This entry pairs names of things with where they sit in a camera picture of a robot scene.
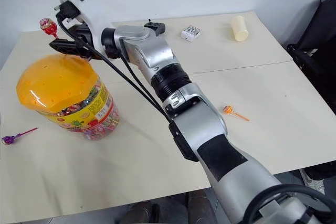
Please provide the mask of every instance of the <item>shoe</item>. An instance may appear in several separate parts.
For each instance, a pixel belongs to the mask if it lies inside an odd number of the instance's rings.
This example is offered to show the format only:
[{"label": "shoe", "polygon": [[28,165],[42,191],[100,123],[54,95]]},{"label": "shoe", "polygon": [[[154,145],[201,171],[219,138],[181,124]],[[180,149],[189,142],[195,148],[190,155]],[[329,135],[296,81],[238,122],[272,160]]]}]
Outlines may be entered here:
[{"label": "shoe", "polygon": [[323,180],[311,179],[305,172],[305,169],[300,169],[300,174],[302,176],[305,186],[308,186],[316,191],[319,191],[320,193],[325,194]]}]

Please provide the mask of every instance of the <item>purple lollipop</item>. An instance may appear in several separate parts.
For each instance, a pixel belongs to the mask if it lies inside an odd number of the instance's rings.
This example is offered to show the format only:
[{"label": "purple lollipop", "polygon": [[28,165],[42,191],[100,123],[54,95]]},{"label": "purple lollipop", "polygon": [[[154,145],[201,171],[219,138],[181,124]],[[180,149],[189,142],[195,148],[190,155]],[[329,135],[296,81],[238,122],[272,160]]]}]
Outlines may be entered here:
[{"label": "purple lollipop", "polygon": [[5,137],[3,137],[3,138],[1,139],[1,140],[2,140],[2,143],[5,144],[5,145],[13,144],[13,143],[14,143],[14,140],[15,140],[16,138],[18,138],[18,137],[20,137],[20,136],[22,136],[22,135],[24,135],[24,134],[26,134],[26,133],[28,133],[28,132],[34,131],[34,130],[36,130],[36,129],[38,129],[38,128],[33,128],[33,129],[29,130],[29,131],[26,131],[26,132],[24,132],[24,133],[19,133],[19,134],[15,135],[15,136],[5,136]]}]

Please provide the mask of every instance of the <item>orange jar lid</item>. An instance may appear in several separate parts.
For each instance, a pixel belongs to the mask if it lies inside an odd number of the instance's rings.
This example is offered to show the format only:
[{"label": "orange jar lid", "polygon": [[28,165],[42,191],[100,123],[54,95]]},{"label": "orange jar lid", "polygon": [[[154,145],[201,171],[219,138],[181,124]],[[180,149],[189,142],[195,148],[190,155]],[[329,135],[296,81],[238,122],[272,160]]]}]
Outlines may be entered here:
[{"label": "orange jar lid", "polygon": [[50,55],[24,71],[16,92],[27,108],[57,113],[86,99],[97,80],[87,60],[74,55]]}]

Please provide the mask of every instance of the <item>small white package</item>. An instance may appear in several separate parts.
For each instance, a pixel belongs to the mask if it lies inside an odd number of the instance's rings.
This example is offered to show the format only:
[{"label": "small white package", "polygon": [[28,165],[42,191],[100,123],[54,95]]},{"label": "small white package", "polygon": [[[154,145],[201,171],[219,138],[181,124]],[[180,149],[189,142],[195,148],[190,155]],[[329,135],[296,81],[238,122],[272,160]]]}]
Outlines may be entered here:
[{"label": "small white package", "polygon": [[183,39],[186,39],[190,42],[192,42],[194,39],[196,39],[201,33],[201,30],[194,27],[194,26],[188,26],[181,32],[181,37]]}]

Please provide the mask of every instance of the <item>orange lollipop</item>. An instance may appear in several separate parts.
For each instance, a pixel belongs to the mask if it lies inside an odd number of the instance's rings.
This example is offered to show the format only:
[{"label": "orange lollipop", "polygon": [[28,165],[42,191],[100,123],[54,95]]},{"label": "orange lollipop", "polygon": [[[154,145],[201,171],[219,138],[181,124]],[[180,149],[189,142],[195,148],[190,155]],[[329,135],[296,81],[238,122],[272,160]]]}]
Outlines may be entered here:
[{"label": "orange lollipop", "polygon": [[246,117],[244,117],[244,116],[238,114],[237,112],[233,111],[232,106],[225,106],[225,107],[223,108],[223,112],[224,112],[225,114],[236,115],[236,116],[238,116],[238,117],[240,117],[240,118],[242,118],[242,119],[244,119],[244,120],[246,120],[246,121],[250,121],[248,118],[246,118]]}]

